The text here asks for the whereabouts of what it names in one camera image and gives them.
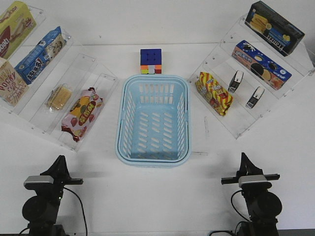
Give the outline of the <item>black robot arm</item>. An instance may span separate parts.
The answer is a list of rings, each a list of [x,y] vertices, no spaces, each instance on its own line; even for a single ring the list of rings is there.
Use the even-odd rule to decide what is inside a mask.
[[[36,195],[23,205],[22,215],[29,222],[30,236],[65,236],[62,225],[57,225],[57,215],[63,190],[66,185],[81,185],[81,178],[72,178],[69,174],[65,156],[60,155],[52,166],[37,176],[29,176],[24,181],[27,190]]]
[[[221,184],[237,183],[245,199],[249,219],[240,222],[235,229],[236,236],[277,236],[277,218],[282,211],[278,196],[268,191],[270,181],[278,180],[279,174],[265,175],[245,153],[241,154],[240,169],[234,177],[221,179]]]

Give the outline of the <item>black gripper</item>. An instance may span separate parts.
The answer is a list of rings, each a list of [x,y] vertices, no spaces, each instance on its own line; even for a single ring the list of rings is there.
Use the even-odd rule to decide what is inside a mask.
[[[250,189],[270,189],[272,187],[272,181],[280,179],[280,174],[263,174],[263,170],[256,167],[242,152],[240,169],[235,175],[231,177],[222,177],[220,180],[221,185],[236,184],[240,192],[244,188],[249,187]]]
[[[66,165],[64,155],[59,155],[52,166],[44,173],[39,175],[42,180],[46,178],[48,182],[39,184],[37,194],[55,194],[62,191],[65,185],[82,185],[82,178],[72,178]]]

